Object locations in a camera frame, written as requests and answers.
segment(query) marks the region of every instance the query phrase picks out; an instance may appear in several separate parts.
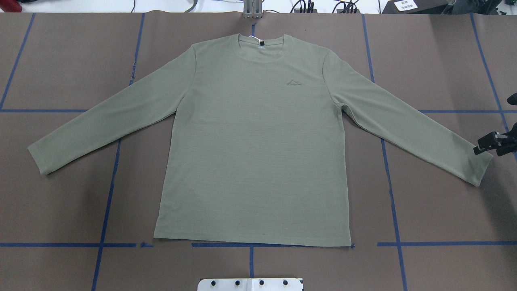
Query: long-sleeve shirt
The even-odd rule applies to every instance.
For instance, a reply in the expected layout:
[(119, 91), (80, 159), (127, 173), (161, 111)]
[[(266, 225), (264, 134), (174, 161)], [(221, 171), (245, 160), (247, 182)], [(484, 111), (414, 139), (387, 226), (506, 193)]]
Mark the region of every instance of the long-sleeve shirt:
[(41, 174), (176, 113), (155, 238), (348, 246), (343, 110), (479, 186), (491, 154), (474, 155), (327, 48), (289, 35), (263, 42), (193, 44), (31, 144)]

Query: mountain logo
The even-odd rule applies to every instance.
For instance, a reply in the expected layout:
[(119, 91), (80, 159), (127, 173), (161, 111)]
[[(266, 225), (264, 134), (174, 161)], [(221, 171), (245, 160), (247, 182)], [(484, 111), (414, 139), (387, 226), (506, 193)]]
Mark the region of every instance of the mountain logo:
[(289, 83), (287, 83), (287, 85), (303, 85), (303, 84), (300, 82), (297, 82), (295, 80), (291, 80)]

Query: sleeve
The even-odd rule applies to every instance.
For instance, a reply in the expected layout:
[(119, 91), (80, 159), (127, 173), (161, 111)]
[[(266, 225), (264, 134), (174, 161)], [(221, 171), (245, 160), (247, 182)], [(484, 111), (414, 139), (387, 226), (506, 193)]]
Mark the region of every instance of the sleeve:
[(194, 47), (28, 146), (41, 174), (176, 112), (190, 90)]
[(323, 78), (333, 102), (362, 129), (478, 187), (492, 155), (354, 71), (329, 51)]

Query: white floor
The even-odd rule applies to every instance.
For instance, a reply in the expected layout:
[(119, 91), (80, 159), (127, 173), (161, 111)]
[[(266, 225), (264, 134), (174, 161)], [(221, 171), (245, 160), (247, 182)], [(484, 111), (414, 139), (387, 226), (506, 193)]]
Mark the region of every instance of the white floor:
[[(135, 0), (135, 12), (162, 10), (167, 12), (184, 12), (193, 4), (193, 0)], [(282, 13), (289, 13), (294, 0), (264, 0), (263, 10), (273, 9)], [(336, 5), (335, 0), (316, 0), (314, 8), (318, 13), (331, 13)], [(384, 9), (387, 0), (381, 0), (381, 9)], [(31, 3), (22, 3), (22, 12), (131, 12), (133, 0), (37, 0)], [(357, 7), (361, 13), (379, 13), (377, 0), (359, 0)], [(517, 13), (516, 6), (504, 4), (498, 6), (499, 11), (508, 15)], [(192, 12), (226, 12), (242, 11), (240, 0), (199, 0)]]

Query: shirt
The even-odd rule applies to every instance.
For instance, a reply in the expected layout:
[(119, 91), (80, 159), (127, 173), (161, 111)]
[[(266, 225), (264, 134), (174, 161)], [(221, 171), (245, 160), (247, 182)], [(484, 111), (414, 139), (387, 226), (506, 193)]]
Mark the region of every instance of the shirt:
[(344, 111), (480, 184), (491, 154), (474, 155), (328, 48), (290, 35), (263, 42), (234, 34), (191, 45), (31, 144), (41, 174), (176, 113), (155, 238), (349, 246)]

